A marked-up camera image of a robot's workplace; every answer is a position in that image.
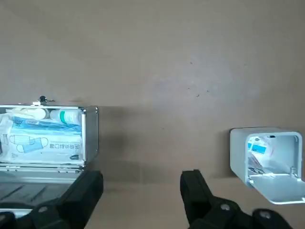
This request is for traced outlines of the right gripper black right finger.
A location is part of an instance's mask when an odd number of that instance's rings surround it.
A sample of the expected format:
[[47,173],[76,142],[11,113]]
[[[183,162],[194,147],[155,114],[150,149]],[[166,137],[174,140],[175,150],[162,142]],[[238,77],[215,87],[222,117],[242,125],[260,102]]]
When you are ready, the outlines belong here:
[[212,194],[198,169],[183,171],[180,193],[190,229],[290,229],[276,211],[258,208],[251,214],[229,199]]

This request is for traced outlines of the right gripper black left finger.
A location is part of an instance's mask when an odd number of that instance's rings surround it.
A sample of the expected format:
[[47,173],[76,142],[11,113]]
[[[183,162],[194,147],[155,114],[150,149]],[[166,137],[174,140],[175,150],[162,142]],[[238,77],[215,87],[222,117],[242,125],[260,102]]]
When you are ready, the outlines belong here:
[[99,171],[0,177],[2,229],[83,229],[103,194]]

